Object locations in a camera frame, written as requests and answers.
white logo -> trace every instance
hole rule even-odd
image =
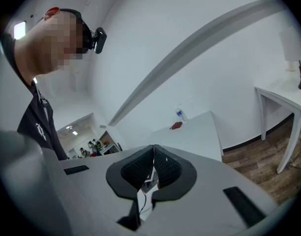
[[[37,127],[37,129],[38,129],[40,135],[43,136],[44,140],[47,140],[46,137],[45,137],[45,135],[44,135],[43,129],[42,129],[42,127],[40,126],[40,124],[36,123],[36,127]]]

gray curved beam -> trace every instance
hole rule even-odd
[[[204,25],[172,50],[136,87],[108,125],[115,126],[143,99],[196,57],[239,30],[286,9],[281,0],[258,0]]]

lamp shade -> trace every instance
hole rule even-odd
[[[301,35],[293,26],[279,32],[283,54],[286,61],[301,60]]]

ceiling light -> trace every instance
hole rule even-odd
[[[26,22],[21,22],[14,26],[14,38],[20,39],[26,34]]]

wooden floor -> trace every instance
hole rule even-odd
[[[260,185],[278,204],[295,197],[301,189],[301,133],[289,161],[296,168],[288,164],[282,173],[276,173],[289,142],[292,123],[293,118],[269,134],[265,141],[258,140],[242,148],[225,152],[222,157],[224,163]]]

